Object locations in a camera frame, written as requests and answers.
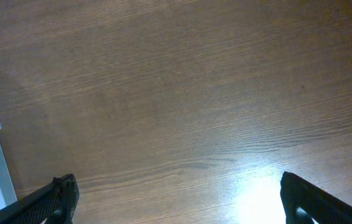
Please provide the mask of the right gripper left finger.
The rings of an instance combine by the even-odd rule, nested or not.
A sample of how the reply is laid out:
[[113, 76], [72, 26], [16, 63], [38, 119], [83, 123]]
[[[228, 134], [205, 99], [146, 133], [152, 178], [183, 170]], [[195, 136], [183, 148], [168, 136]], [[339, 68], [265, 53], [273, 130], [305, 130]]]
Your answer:
[[0, 210], [0, 224], [72, 224], [79, 199], [73, 174], [51, 183]]

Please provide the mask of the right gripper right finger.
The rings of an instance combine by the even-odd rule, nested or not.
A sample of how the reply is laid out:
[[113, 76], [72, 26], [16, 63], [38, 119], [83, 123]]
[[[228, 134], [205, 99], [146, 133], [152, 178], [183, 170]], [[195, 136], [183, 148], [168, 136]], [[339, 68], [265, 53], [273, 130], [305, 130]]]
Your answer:
[[280, 197], [286, 224], [352, 224], [352, 206], [291, 172], [280, 181]]

